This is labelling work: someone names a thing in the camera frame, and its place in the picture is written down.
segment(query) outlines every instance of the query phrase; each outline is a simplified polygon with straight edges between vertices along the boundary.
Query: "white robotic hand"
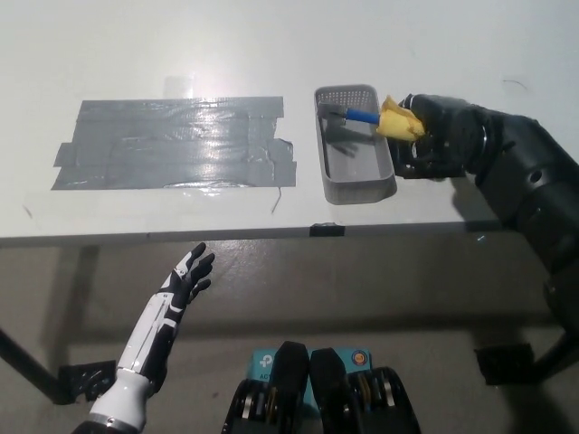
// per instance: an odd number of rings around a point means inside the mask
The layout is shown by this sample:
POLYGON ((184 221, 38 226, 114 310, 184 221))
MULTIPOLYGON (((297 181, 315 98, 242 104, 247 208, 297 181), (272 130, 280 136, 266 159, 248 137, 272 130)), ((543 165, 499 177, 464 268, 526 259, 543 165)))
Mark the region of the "white robotic hand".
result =
POLYGON ((117 380, 96 400, 89 420, 73 434, 133 434, 143 430, 147 399, 163 385, 183 313, 199 292, 211 285, 211 280, 202 279, 213 269, 215 255, 198 260, 204 251, 205 244, 201 243, 187 253, 149 299, 120 357, 117 380))

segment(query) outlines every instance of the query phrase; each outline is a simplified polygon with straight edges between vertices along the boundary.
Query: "gray duct tape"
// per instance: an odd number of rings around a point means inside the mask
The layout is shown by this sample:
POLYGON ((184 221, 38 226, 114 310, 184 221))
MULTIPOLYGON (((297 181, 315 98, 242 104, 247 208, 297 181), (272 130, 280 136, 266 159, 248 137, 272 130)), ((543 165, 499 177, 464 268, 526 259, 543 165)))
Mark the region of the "gray duct tape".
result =
POLYGON ((128 120, 204 119, 208 122, 235 116, 283 118, 282 97, 215 99, 142 99, 83 101, 78 121, 124 122, 128 120))
POLYGON ((54 190, 293 186, 283 99, 83 101, 54 190))
POLYGON ((121 140, 113 146, 63 143, 55 167, 291 162, 293 145, 279 138, 253 143, 232 140, 121 140))
POLYGON ((167 187, 282 187, 296 185, 296 163, 109 165, 63 167, 53 190, 167 187))
POLYGON ((65 167, 76 164, 76 145, 74 143, 62 143, 58 154, 54 159, 54 167, 65 167))

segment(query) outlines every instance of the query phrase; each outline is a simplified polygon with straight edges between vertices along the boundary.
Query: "concrete floor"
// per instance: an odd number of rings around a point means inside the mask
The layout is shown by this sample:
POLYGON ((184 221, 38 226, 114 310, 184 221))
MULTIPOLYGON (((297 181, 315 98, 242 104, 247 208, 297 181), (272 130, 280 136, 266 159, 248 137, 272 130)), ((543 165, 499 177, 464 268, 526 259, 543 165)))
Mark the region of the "concrete floor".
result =
MULTIPOLYGON (((539 262, 516 234, 208 243, 214 285, 185 315, 146 432, 219 432, 252 350, 285 339, 369 347, 402 377, 424 433, 579 431, 579 369, 485 386, 473 348, 558 336, 539 262)), ((190 243, 0 250, 0 326, 56 372, 119 358, 190 243)), ((90 405, 51 405, 0 363, 0 433, 68 433, 90 405)))

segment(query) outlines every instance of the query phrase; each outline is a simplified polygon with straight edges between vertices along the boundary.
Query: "gray plastic basket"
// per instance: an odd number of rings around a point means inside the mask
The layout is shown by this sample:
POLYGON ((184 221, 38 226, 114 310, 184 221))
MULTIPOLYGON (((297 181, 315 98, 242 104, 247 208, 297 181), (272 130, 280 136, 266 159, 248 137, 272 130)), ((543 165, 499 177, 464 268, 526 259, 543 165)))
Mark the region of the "gray plastic basket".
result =
MULTIPOLYGON (((332 86, 316 91, 319 102, 346 105, 377 113, 379 102, 373 87, 359 84, 332 86)), ((375 126, 316 115, 319 162, 328 202, 335 205, 374 203, 396 192, 390 150, 375 126)))

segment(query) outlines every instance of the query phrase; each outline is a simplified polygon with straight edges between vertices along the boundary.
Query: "table top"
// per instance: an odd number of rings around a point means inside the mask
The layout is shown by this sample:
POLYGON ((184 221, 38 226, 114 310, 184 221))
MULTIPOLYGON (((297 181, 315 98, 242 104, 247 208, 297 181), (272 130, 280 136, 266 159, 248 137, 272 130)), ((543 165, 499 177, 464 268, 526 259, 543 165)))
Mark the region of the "table top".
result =
POLYGON ((449 95, 537 118, 579 156, 579 4, 558 0, 153 0, 0 5, 0 245, 462 228, 496 219, 464 180, 397 178, 380 203, 324 196, 314 92, 449 95), (51 191, 85 99, 282 96, 297 185, 51 191))

